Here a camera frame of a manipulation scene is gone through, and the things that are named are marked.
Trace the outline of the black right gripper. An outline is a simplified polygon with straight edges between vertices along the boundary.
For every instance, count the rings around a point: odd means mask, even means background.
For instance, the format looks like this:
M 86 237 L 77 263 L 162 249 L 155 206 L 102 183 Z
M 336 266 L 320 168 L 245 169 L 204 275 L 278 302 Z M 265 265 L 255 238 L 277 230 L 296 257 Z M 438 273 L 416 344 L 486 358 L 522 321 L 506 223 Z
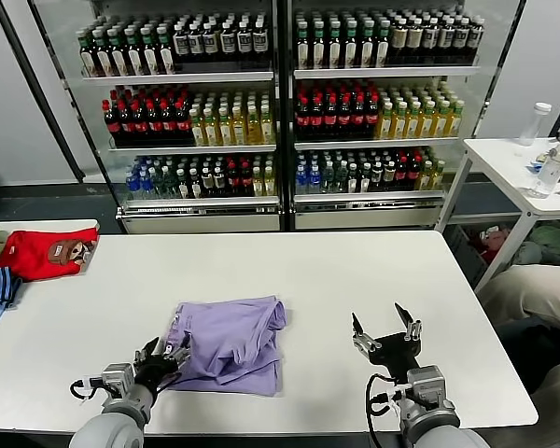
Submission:
M 405 326 L 405 333 L 394 333 L 374 340 L 352 313 L 352 339 L 361 353 L 369 353 L 372 365 L 384 366 L 389 373 L 407 373 L 419 367 L 416 357 L 420 354 L 422 322 L 413 319 L 409 311 L 398 303 L 395 303 L 395 307 Z

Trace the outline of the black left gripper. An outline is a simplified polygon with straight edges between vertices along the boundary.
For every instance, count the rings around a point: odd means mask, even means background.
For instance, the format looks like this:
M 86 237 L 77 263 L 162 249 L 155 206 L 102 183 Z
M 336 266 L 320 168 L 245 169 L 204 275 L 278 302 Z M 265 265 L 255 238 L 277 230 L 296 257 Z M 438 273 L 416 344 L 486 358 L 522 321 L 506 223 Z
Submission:
M 178 345 L 167 343 L 165 356 L 153 355 L 158 347 L 159 337 L 147 342 L 134 354 L 134 381 L 145 387 L 158 387 L 161 381 L 178 369 L 177 362 L 186 362 L 190 357 L 190 334 L 186 333 Z

